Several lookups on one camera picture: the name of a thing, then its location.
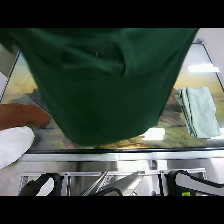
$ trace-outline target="glass surface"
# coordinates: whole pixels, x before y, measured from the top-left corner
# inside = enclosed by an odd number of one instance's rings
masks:
[[[192,44],[185,58],[178,79],[173,87],[171,96],[165,106],[158,125],[141,136],[119,141],[115,144],[98,146],[102,148],[182,148],[224,146],[224,136],[215,139],[198,139],[190,136],[184,115],[178,105],[175,94],[178,88],[208,87],[216,105],[216,117],[221,130],[224,132],[224,92],[215,72],[192,73],[188,66],[211,64],[211,61],[201,44]],[[38,88],[22,55],[19,56],[15,69],[6,88],[2,103],[37,104],[47,110],[41,100]],[[36,128],[35,141],[30,150],[57,150],[84,148],[72,144],[51,119],[45,128]]]

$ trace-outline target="reflected light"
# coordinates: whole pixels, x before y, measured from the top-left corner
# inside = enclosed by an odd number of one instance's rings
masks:
[[[165,135],[164,128],[150,128],[143,136],[144,140],[163,140]]]
[[[210,139],[224,139],[224,128],[220,128],[220,131],[222,132],[222,135],[211,137]]]
[[[189,72],[220,72],[213,64],[189,65],[188,70]]]

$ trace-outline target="dark green fabric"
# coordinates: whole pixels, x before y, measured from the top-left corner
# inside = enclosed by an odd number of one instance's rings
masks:
[[[155,126],[197,28],[0,29],[21,49],[52,116],[81,145]]]

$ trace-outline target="green apron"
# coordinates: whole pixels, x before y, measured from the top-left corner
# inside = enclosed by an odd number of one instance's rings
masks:
[[[43,100],[80,145],[157,125],[198,28],[1,28],[22,51]]]

